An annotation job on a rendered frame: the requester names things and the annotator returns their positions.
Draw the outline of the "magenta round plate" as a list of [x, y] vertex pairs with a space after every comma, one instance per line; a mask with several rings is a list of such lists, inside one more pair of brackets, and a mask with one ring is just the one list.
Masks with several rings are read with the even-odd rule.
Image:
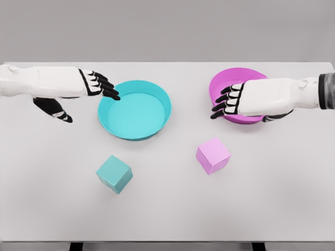
[[[266, 79], [267, 76], [248, 68], [235, 67], [219, 72], [209, 84], [209, 95], [213, 106], [215, 100], [221, 96], [221, 91], [233, 84], [245, 83], [249, 80]], [[226, 115], [223, 118], [237, 124], [255, 124], [261, 122], [264, 116], [246, 117], [242, 115]]]

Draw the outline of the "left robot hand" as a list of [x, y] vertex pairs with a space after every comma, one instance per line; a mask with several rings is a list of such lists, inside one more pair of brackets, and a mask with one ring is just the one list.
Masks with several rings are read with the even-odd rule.
[[38, 78], [33, 81], [29, 94], [32, 101], [46, 114], [72, 123], [73, 119], [63, 109], [57, 98], [77, 99], [98, 96], [119, 101], [119, 92], [108, 78], [99, 72], [77, 67], [35, 67]]

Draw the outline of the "cyan block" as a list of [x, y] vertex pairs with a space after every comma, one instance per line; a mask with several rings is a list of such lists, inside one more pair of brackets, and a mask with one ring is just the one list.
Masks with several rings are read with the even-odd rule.
[[96, 175], [104, 185], [116, 194], [120, 194], [133, 178], [131, 168], [114, 155], [111, 155], [103, 163], [96, 171]]

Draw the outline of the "pink block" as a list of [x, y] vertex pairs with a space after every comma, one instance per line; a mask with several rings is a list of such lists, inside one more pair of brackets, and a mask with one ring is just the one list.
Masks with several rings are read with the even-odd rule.
[[224, 168], [230, 158], [230, 151], [218, 137], [199, 145], [196, 151], [196, 159], [208, 175]]

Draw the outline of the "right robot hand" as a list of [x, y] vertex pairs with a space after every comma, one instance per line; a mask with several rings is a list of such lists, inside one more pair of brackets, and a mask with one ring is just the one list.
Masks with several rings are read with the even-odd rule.
[[290, 78], [270, 78], [233, 84], [220, 92], [210, 118], [286, 115], [294, 109], [294, 92], [299, 90], [300, 83]]

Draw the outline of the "cyan round plate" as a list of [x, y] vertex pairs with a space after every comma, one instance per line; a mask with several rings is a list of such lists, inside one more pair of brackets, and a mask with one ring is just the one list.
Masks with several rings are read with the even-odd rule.
[[172, 103], [159, 85], [132, 80], [115, 86], [120, 100], [103, 97], [98, 106], [98, 119], [110, 134], [129, 141], [146, 140], [167, 123]]

